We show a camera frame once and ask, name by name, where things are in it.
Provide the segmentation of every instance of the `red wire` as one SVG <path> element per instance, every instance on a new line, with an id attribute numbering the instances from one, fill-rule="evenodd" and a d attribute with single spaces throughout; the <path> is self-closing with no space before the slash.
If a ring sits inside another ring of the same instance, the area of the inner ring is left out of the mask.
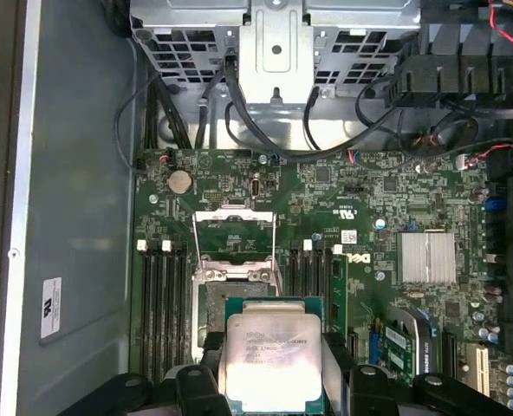
<path id="1" fill-rule="evenodd" d="M 490 154 L 491 152 L 493 152 L 494 150 L 497 150 L 497 149 L 506 149 L 506 148 L 511 148 L 513 149 L 513 145 L 495 145 L 495 146 L 492 146 L 490 147 L 488 150 L 486 150 L 485 152 L 483 153 L 479 153 L 477 154 L 476 156 L 473 156 L 472 158 L 468 159 L 466 164 L 468 166 L 472 166 L 474 165 L 476 162 L 478 162 L 480 159 L 483 159 L 485 158 L 488 154 Z"/>
<path id="2" fill-rule="evenodd" d="M 507 39 L 509 42 L 513 43 L 513 36 L 504 31 L 503 29 L 499 29 L 496 27 L 496 8 L 493 5 L 493 1 L 490 1 L 490 27 L 495 30 L 500 36 Z"/>

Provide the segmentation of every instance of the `chip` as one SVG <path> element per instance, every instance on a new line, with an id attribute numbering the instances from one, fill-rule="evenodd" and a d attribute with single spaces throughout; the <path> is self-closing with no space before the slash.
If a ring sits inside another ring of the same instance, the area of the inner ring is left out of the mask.
<path id="1" fill-rule="evenodd" d="M 397 178 L 394 176 L 388 176 L 384 179 L 384 191 L 395 192 L 397 191 Z"/>
<path id="2" fill-rule="evenodd" d="M 445 315 L 448 318 L 459 318 L 461 316 L 461 306 L 457 302 L 445 303 Z"/>
<path id="3" fill-rule="evenodd" d="M 316 182 L 329 182 L 329 167 L 318 166 L 315 179 Z"/>

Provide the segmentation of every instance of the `chipset heatsink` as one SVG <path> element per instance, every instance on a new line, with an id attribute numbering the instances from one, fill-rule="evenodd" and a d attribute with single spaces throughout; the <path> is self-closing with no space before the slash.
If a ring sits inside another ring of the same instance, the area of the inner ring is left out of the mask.
<path id="1" fill-rule="evenodd" d="M 457 283 L 455 235 L 450 232 L 403 232 L 398 235 L 402 283 Z"/>

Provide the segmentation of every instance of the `motherboard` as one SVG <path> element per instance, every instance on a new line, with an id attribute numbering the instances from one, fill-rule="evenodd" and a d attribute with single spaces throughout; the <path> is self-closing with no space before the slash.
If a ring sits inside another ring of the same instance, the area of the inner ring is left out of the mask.
<path id="1" fill-rule="evenodd" d="M 359 153 L 296 164 L 244 150 L 146 151 L 143 163 L 131 371 L 160 381 L 200 360 L 228 297 L 320 296 L 323 331 L 357 362 L 405 385 L 440 372 L 513 400 L 485 242 L 486 212 L 501 207 L 481 163 Z"/>

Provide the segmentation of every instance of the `barcode label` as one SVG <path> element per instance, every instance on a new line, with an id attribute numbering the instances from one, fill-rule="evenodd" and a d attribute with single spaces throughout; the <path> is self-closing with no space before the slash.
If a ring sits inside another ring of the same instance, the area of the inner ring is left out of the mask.
<path id="1" fill-rule="evenodd" d="M 403 362 L 403 360 L 401 360 L 397 355 L 395 355 L 391 351 L 389 352 L 389 360 L 397 367 L 399 367 L 401 370 L 405 369 L 405 363 Z"/>
<path id="2" fill-rule="evenodd" d="M 387 339 L 395 342 L 401 348 L 406 349 L 406 339 L 405 339 L 405 337 L 397 334 L 391 328 L 386 328 L 386 337 L 387 337 Z"/>
<path id="3" fill-rule="evenodd" d="M 341 230 L 342 244 L 357 244 L 357 230 Z"/>

